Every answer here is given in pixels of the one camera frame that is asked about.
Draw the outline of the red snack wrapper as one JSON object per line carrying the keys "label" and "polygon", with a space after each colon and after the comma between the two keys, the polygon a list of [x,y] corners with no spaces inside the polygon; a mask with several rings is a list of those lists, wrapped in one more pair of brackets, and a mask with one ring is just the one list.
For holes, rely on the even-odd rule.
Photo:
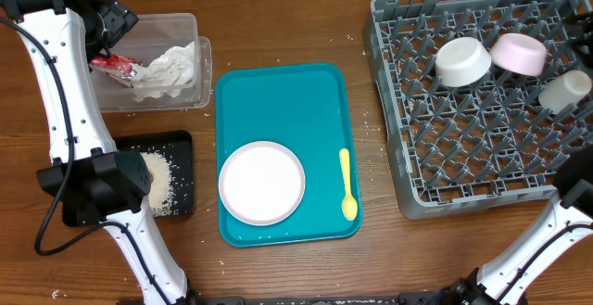
{"label": "red snack wrapper", "polygon": [[132,87],[132,78],[136,75],[134,67],[141,65],[133,58],[115,54],[108,58],[97,56],[90,62],[93,70],[99,70],[127,87]]}

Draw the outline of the white cup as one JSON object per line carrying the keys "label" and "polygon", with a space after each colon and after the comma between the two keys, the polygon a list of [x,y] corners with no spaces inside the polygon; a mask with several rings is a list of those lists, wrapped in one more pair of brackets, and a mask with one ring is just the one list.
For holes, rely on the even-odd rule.
{"label": "white cup", "polygon": [[538,101],[543,108],[558,114],[569,105],[576,105],[592,88],[591,78],[581,70],[570,70],[546,84]]}

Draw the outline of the white napkin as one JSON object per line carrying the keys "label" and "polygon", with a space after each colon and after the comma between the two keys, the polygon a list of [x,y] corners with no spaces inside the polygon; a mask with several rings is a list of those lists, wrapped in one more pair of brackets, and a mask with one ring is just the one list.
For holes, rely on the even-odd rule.
{"label": "white napkin", "polygon": [[186,46],[171,47],[151,63],[153,68],[151,82],[156,86],[168,87],[167,92],[171,96],[177,96],[179,93],[171,87],[185,85],[194,79],[194,61],[194,42]]}
{"label": "white napkin", "polygon": [[131,78],[134,101],[141,102],[149,97],[164,96],[163,87],[170,85],[170,68],[162,65],[143,67],[136,64],[133,64],[132,68],[135,72]]}

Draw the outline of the pale green bowl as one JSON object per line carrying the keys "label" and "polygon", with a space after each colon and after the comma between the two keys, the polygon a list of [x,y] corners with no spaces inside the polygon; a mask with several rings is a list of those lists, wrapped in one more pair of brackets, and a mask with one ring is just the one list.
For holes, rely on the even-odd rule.
{"label": "pale green bowl", "polygon": [[480,80],[491,67],[486,48],[473,37],[453,39],[435,54],[435,75],[446,87],[462,87]]}

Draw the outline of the large white plate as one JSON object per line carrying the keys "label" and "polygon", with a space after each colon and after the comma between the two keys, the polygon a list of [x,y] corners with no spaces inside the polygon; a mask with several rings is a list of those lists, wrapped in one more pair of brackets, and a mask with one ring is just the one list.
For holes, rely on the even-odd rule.
{"label": "large white plate", "polygon": [[287,219],[306,188],[304,167],[290,149],[271,141],[237,148],[222,164],[221,203],[238,221],[269,226]]}

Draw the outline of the yellow plastic spoon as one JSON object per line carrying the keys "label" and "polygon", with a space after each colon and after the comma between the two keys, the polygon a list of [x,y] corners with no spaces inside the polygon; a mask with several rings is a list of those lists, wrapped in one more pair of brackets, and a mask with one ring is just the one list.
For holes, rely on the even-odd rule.
{"label": "yellow plastic spoon", "polygon": [[354,221],[358,216],[358,202],[353,197],[351,191],[350,154],[347,148],[342,148],[339,151],[339,161],[345,188],[345,195],[341,203],[341,208],[344,217],[348,221]]}

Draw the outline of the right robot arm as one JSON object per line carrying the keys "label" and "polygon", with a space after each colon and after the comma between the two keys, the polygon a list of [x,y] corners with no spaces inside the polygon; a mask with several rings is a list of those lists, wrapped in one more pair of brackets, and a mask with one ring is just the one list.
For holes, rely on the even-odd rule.
{"label": "right robot arm", "polygon": [[[566,45],[592,70],[592,11],[564,18],[562,23],[579,27],[580,35]],[[552,110],[554,120],[561,120],[568,111],[569,100],[580,100],[592,88],[586,74],[587,89],[577,83],[573,72],[548,83],[540,93],[545,95],[540,104]],[[423,304],[527,304],[529,285],[567,249],[592,235],[592,146],[572,152],[552,185],[556,190],[542,213],[503,253],[452,286],[437,290]]]}

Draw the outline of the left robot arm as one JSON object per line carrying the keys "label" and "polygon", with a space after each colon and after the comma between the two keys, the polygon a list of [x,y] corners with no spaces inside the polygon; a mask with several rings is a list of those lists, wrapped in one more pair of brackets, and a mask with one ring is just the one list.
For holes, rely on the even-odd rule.
{"label": "left robot arm", "polygon": [[118,0],[1,0],[1,7],[2,23],[27,49],[44,102],[51,164],[37,179],[52,208],[114,239],[144,303],[196,304],[150,209],[145,160],[117,148],[91,80],[91,61],[110,57],[138,18]]}

